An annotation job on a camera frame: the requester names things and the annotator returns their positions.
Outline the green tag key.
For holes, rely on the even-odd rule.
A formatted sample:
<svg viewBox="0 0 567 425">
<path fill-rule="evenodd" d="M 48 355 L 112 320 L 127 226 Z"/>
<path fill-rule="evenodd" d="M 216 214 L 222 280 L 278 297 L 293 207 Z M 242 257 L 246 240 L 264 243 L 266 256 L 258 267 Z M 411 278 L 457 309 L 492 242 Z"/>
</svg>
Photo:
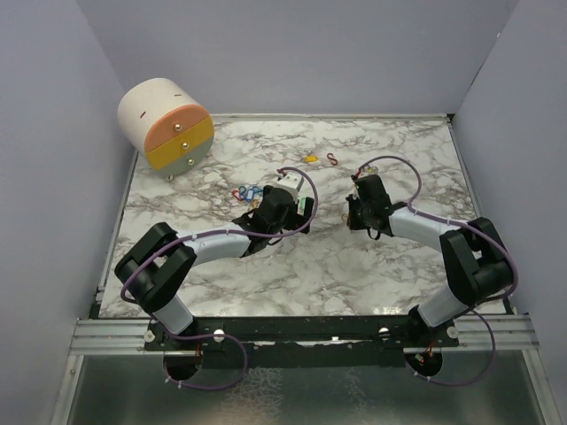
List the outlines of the green tag key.
<svg viewBox="0 0 567 425">
<path fill-rule="evenodd" d="M 306 207 L 307 207 L 307 197 L 303 197 L 299 200 L 298 213 L 300 215 L 305 215 Z"/>
</svg>

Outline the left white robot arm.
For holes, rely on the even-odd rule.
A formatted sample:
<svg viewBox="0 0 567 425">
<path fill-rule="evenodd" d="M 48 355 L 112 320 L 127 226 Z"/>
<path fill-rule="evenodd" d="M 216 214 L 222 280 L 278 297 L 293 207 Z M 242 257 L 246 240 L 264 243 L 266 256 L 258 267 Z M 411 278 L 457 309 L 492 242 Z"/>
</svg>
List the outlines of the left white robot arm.
<svg viewBox="0 0 567 425">
<path fill-rule="evenodd" d="M 165 329 L 176 349 L 195 341 L 194 316 L 177 295 L 189 271 L 218 259 L 252 256 L 271 240 L 308 233 L 318 196 L 304 211 L 289 189 L 267 186 L 260 205 L 221 228 L 179 236 L 166 222 L 153 225 L 114 268 L 122 297 L 142 308 Z"/>
</svg>

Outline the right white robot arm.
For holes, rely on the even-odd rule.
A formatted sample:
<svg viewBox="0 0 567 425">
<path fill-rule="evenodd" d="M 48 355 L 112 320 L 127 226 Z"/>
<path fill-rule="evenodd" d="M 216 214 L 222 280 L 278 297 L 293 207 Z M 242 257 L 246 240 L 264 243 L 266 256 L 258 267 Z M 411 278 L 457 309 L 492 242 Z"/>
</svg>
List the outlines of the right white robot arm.
<svg viewBox="0 0 567 425">
<path fill-rule="evenodd" d="M 442 256 L 447 285 L 408 314 L 413 344 L 430 344 L 440 326 L 517 284 L 517 268 L 489 219 L 450 220 L 418 212 L 408 203 L 394 204 L 379 176 L 352 179 L 354 193 L 346 198 L 351 230 L 365 230 L 374 240 L 383 235 L 408 239 Z"/>
</svg>

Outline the dark red S carabiner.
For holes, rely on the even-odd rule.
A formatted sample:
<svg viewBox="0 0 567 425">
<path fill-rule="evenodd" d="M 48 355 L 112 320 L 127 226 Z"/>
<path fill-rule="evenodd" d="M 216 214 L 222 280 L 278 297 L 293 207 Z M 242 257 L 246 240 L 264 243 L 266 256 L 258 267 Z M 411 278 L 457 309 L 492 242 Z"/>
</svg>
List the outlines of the dark red S carabiner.
<svg viewBox="0 0 567 425">
<path fill-rule="evenodd" d="M 338 160 L 335 158 L 335 156 L 332 153 L 328 153 L 326 155 L 326 158 L 329 160 L 329 162 L 333 165 L 336 166 L 338 164 Z"/>
</svg>

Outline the round pastel drawer cabinet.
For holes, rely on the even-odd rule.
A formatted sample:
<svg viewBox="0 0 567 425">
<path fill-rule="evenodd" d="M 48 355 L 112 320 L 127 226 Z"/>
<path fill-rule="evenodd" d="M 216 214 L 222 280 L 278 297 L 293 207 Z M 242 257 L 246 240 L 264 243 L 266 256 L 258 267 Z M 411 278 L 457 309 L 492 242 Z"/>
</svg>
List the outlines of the round pastel drawer cabinet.
<svg viewBox="0 0 567 425">
<path fill-rule="evenodd" d="M 130 89 L 117 109 L 120 129 L 160 177 L 171 181 L 202 161 L 214 141 L 207 109 L 166 78 Z"/>
</svg>

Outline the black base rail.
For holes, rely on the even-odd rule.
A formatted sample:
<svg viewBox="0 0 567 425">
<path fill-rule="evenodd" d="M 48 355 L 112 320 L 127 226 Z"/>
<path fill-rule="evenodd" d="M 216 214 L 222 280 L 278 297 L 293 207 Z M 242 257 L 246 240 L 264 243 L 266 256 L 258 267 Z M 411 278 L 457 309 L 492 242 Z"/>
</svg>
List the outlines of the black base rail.
<svg viewBox="0 0 567 425">
<path fill-rule="evenodd" d="M 416 315 L 200 317 L 179 336 L 158 323 L 144 345 L 207 368 L 403 367 L 404 352 L 454 348 L 452 322 L 428 330 Z"/>
</svg>

